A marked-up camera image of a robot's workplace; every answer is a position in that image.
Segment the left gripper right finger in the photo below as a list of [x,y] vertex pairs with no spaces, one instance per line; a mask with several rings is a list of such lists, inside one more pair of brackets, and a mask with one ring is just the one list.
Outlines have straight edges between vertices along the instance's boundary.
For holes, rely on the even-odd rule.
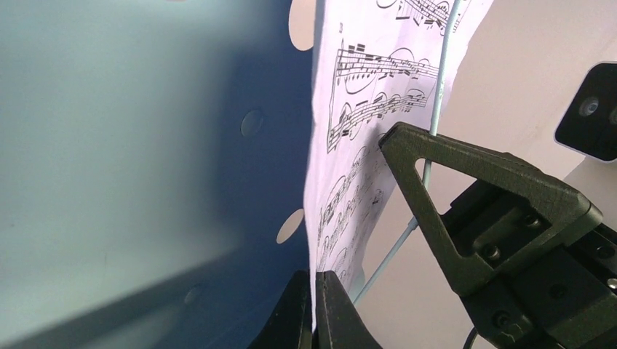
[[316,274],[316,330],[318,349],[381,349],[362,322],[342,283],[329,270]]

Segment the light blue music stand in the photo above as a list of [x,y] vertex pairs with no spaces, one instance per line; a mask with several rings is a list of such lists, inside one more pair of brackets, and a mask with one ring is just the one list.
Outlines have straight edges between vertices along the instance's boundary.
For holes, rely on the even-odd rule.
[[244,348],[309,269],[319,1],[1,3],[1,346]]

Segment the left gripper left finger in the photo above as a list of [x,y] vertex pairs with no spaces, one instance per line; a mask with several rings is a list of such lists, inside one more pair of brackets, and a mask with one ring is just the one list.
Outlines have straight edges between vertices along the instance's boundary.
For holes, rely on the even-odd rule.
[[309,349],[312,347],[309,272],[298,270],[287,283],[266,324],[249,349]]

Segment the sheet music pages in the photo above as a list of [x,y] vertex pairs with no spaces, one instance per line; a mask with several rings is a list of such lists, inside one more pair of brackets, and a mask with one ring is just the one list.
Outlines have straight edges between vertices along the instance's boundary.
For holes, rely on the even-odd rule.
[[398,121],[431,126],[490,1],[319,1],[304,189],[312,273],[356,297],[395,181],[378,147]]

